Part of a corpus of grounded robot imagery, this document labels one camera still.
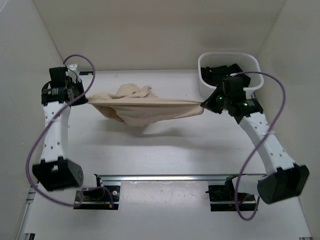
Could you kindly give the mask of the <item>beige trousers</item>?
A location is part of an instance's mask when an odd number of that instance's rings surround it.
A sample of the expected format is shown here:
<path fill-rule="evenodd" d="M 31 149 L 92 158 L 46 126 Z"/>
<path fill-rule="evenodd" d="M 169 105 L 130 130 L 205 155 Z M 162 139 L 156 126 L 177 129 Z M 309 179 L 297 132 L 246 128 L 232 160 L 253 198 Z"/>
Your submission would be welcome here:
<path fill-rule="evenodd" d="M 140 88 L 133 83 L 121 85 L 115 94 L 99 92 L 87 99 L 104 117 L 129 126 L 145 126 L 204 113 L 198 101 L 159 98 L 151 86 Z"/>

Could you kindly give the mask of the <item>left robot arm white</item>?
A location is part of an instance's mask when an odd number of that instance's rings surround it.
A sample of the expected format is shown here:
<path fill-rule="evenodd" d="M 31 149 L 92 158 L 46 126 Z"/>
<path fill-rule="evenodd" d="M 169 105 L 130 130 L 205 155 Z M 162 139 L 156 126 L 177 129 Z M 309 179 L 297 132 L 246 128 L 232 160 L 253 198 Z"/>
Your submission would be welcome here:
<path fill-rule="evenodd" d="M 50 128 L 44 135 L 40 162 L 32 173 L 48 191 L 79 188 L 83 185 L 83 170 L 68 157 L 68 122 L 71 107 L 68 103 L 84 92 L 78 65 L 49 69 L 50 81 L 41 90 L 45 124 Z"/>

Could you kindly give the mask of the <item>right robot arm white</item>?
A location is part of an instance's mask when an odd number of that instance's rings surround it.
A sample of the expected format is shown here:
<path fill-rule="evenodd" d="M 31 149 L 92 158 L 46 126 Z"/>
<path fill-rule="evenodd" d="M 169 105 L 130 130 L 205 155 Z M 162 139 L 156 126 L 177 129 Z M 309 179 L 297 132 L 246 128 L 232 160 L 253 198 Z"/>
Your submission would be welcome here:
<path fill-rule="evenodd" d="M 273 125 L 268 124 L 264 110 L 257 99 L 246 98 L 243 79 L 233 73 L 222 80 L 211 96 L 202 104 L 205 109 L 221 114 L 224 110 L 246 132 L 258 153 L 266 176 L 260 179 L 244 177 L 242 173 L 225 186 L 224 193 L 230 200 L 242 193 L 256 195 L 270 205 L 301 195 L 310 171 L 298 165 L 286 153 L 276 136 Z"/>

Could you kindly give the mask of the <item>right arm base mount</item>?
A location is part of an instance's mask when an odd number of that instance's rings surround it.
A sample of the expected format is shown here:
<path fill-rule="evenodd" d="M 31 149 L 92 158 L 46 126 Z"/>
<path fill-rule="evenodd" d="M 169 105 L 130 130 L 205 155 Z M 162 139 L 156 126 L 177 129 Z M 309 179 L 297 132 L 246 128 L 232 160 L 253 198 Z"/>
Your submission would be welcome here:
<path fill-rule="evenodd" d="M 234 201 L 234 185 L 232 180 L 237 175 L 205 175 L 208 182 L 206 194 L 209 196 L 211 212 L 236 212 Z M 252 212 L 256 208 L 257 199 L 254 195 L 238 193 L 239 210 Z"/>

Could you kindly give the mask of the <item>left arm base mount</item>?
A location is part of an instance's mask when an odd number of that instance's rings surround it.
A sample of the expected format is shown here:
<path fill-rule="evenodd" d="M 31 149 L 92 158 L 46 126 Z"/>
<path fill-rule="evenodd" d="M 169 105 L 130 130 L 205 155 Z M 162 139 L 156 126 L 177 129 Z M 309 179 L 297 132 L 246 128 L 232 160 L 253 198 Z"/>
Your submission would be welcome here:
<path fill-rule="evenodd" d="M 118 210 L 121 185 L 104 184 L 100 175 L 95 174 L 96 187 L 82 188 L 75 194 L 75 210 Z"/>

